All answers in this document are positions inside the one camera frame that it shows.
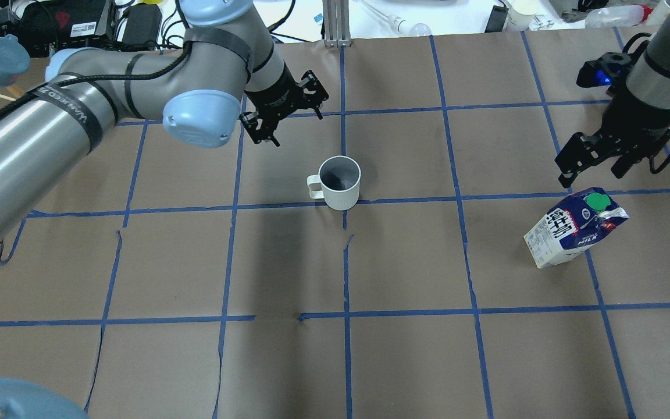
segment blue and white carton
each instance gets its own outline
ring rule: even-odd
[[[575,259],[628,218],[604,189],[588,188],[558,202],[523,238],[542,269]]]

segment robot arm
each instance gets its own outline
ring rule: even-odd
[[[646,158],[654,173],[665,167],[654,169],[653,158],[670,139],[670,16],[650,42],[628,52],[625,48],[623,53],[606,53],[580,70],[579,86],[611,83],[614,97],[601,128],[592,136],[575,133],[555,159],[564,187],[583,170],[611,157],[619,157],[611,169],[617,178]]]
[[[213,148],[238,119],[255,143],[277,145],[280,120],[319,115],[327,92],[311,71],[295,82],[252,0],[180,6],[193,26],[181,55],[59,51],[48,82],[0,110],[0,241],[124,117],[160,119],[175,138]],[[243,93],[257,111],[240,116]]]

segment metal bracket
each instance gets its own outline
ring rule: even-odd
[[[322,22],[328,48],[351,46],[348,0],[322,0]]]

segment plastic bottle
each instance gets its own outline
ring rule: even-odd
[[[596,9],[588,13],[586,27],[635,26],[648,19],[652,11],[644,5]]]

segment green cap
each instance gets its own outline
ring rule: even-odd
[[[607,207],[609,207],[609,205],[612,203],[612,200],[609,198],[609,196],[600,193],[590,193],[588,196],[586,196],[585,200],[586,204],[588,204],[588,206],[591,207],[591,209],[593,209],[595,212],[606,210]]]

